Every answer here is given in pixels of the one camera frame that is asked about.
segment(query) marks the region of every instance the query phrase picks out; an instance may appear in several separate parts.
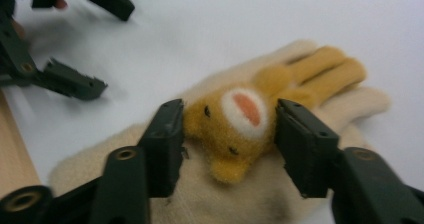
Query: wooden surface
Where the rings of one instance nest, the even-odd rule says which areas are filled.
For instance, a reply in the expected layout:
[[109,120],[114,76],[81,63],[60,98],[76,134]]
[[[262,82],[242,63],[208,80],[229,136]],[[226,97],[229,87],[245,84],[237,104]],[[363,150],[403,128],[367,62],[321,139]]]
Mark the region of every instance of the wooden surface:
[[0,198],[21,187],[37,184],[40,180],[0,91]]

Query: toy eye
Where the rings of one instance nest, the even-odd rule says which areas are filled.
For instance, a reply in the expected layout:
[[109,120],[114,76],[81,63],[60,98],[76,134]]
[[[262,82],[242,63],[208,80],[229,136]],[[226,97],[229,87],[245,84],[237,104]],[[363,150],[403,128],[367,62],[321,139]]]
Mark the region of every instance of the toy eye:
[[205,106],[205,110],[204,110],[204,112],[205,112],[205,115],[206,115],[207,117],[211,117],[211,112],[209,111],[209,106]]
[[237,148],[235,147],[228,147],[228,150],[230,151],[231,154],[237,156],[239,153],[237,151]]

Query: stuffed toy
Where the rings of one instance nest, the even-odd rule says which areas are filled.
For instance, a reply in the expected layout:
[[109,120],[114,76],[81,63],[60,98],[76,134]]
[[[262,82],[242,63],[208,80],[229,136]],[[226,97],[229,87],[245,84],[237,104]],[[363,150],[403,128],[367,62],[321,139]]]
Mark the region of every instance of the stuffed toy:
[[273,147],[279,98],[313,109],[364,79],[359,62],[322,47],[294,63],[265,67],[250,82],[207,93],[185,111],[184,133],[203,145],[218,181],[238,183]]
[[[338,61],[307,61],[311,60],[310,58],[321,60],[318,56],[327,52],[337,53]],[[287,74],[290,81],[269,77],[274,76],[274,71],[269,71],[274,68],[284,70],[281,73]],[[323,200],[304,199],[300,196],[283,168],[284,159],[267,139],[272,136],[270,130],[275,125],[271,113],[276,104],[272,102],[275,98],[292,97],[308,106],[340,135],[340,148],[371,148],[363,139],[355,122],[386,111],[390,101],[378,90],[357,86],[356,83],[361,82],[364,76],[362,66],[353,59],[346,58],[339,50],[328,47],[318,49],[314,42],[300,40],[211,75],[193,88],[177,95],[177,98],[183,98],[186,102],[184,128],[187,138],[183,145],[187,149],[188,158],[184,159],[180,168],[180,179],[172,196],[150,200],[152,223],[277,224],[297,223],[305,218]],[[268,84],[261,84],[262,81],[274,83],[272,79],[284,85],[267,89]],[[227,101],[224,105],[229,103],[230,106],[222,107],[222,100]],[[249,113],[248,110],[258,103],[263,103],[265,111]],[[246,135],[238,129],[240,127],[237,125],[240,124],[235,124],[237,127],[232,126],[234,124],[225,116],[228,114],[224,114],[225,108],[234,108],[230,115],[238,112],[236,119],[244,120],[248,126],[256,123],[256,127],[260,128],[266,121],[268,124],[262,127],[259,133],[269,134]],[[230,143],[228,139],[225,139],[225,145],[222,145],[216,143],[217,139],[208,137],[205,130],[209,123],[204,122],[211,121],[218,115],[221,116],[220,122],[229,130],[214,127],[218,128],[215,131],[222,132],[215,134],[223,136],[224,131],[228,132],[229,137],[235,138],[235,141],[247,136],[248,148],[238,146],[239,143]],[[199,126],[190,127],[191,122],[197,122]],[[64,194],[101,175],[108,153],[122,146],[136,145],[148,123],[132,125],[104,142],[62,161],[50,176],[50,186],[55,194]],[[190,131],[199,128],[203,131]],[[268,141],[256,142],[260,147],[251,148],[255,145],[256,138]],[[214,158],[226,161],[223,162],[222,168],[242,168],[235,169],[235,175],[225,169],[214,173]]]

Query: white table surface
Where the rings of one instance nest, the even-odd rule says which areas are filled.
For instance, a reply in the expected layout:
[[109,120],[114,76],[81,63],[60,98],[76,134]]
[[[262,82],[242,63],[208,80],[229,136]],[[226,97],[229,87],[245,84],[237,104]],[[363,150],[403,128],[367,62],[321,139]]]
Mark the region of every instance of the white table surface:
[[[307,38],[358,58],[365,84],[390,95],[390,111],[360,127],[407,184],[424,190],[424,0],[132,0],[128,23],[67,1],[65,11],[19,1],[30,53],[40,69],[54,57],[109,87],[91,102],[4,89],[43,183],[60,160],[146,121],[211,73]],[[305,223],[329,220],[323,208]]]

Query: glove finger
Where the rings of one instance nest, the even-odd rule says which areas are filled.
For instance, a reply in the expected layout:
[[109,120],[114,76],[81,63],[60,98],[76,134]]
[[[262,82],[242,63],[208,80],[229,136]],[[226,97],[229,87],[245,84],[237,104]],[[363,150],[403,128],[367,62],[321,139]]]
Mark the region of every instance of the glove finger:
[[359,87],[329,99],[317,108],[315,114],[339,133],[349,123],[384,112],[389,106],[390,99],[383,92]]
[[339,148],[345,149],[347,147],[360,147],[366,148],[368,150],[373,150],[374,148],[368,144],[368,142],[362,136],[362,133],[354,124],[349,124],[346,128],[340,133]]
[[365,76],[364,67],[356,60],[349,58],[342,65],[307,81],[299,89],[313,93],[317,101],[315,105],[319,106],[328,98],[348,89],[349,86],[363,81]]
[[316,49],[317,44],[313,41],[295,41],[270,54],[254,58],[240,65],[211,75],[202,82],[196,84],[195,87],[185,91],[177,97],[183,98],[190,105],[190,103],[195,102],[198,98],[203,97],[205,93],[210,93],[221,87],[235,83],[248,82],[264,67],[274,64],[286,64],[301,59],[314,53]]
[[345,58],[340,49],[325,46],[312,55],[291,63],[288,67],[293,73],[295,83],[300,85],[319,73],[342,64]]

